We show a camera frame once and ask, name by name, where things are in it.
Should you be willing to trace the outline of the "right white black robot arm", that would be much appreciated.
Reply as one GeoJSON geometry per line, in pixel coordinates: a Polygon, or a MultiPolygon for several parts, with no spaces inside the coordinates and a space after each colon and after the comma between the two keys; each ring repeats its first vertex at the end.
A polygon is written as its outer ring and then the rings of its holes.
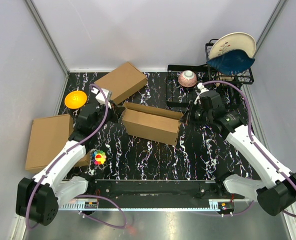
{"type": "Polygon", "coordinates": [[[185,124],[210,127],[238,150],[259,175],[252,180],[233,173],[218,177],[216,195],[244,196],[259,203],[269,215],[276,216],[296,202],[296,172],[278,161],[258,141],[250,125],[237,111],[228,111],[221,96],[214,90],[202,91],[190,101],[181,118],[185,124]]]}

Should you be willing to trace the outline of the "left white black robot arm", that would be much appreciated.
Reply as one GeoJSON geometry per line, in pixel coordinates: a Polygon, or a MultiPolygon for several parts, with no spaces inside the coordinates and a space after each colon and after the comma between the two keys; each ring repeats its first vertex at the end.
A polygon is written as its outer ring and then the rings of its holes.
{"type": "Polygon", "coordinates": [[[30,222],[49,225],[59,207],[76,196],[90,198],[95,194],[95,185],[84,177],[74,177],[67,183],[63,178],[74,165],[89,152],[95,134],[108,122],[117,123],[125,108],[113,101],[99,103],[74,103],[68,105],[75,125],[68,141],[56,157],[33,178],[23,178],[18,183],[16,214],[30,222]]]}

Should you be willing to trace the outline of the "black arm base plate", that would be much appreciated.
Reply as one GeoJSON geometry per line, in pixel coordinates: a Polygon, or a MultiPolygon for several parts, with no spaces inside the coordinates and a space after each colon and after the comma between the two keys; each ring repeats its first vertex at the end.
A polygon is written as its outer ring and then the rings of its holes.
{"type": "Polygon", "coordinates": [[[227,193],[214,181],[207,180],[103,180],[89,181],[85,193],[75,197],[99,195],[109,199],[119,196],[186,195],[197,198],[241,200],[244,197],[227,193]]]}

